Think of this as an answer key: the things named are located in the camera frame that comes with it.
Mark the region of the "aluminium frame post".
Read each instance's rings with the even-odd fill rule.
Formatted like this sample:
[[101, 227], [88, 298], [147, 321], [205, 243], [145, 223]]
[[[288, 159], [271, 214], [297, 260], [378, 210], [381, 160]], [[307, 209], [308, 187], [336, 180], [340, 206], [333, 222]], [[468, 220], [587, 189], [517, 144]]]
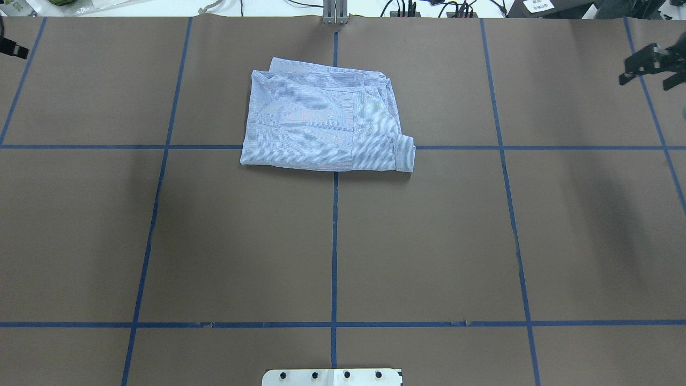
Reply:
[[324, 0], [323, 24], [347, 24], [349, 22], [348, 0]]

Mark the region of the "light blue striped shirt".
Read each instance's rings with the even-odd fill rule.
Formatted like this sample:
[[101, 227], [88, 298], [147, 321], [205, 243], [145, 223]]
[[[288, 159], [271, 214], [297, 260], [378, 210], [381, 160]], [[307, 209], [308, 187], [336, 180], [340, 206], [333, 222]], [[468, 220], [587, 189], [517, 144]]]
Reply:
[[382, 72], [273, 58], [251, 73], [243, 165], [412, 173], [415, 154]]

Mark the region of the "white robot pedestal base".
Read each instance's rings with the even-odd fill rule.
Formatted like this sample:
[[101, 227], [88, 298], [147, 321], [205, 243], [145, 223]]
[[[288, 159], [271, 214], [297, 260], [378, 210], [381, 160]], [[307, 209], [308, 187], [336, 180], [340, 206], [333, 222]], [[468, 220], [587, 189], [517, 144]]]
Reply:
[[401, 369], [271, 369], [265, 372], [262, 385], [403, 385]]

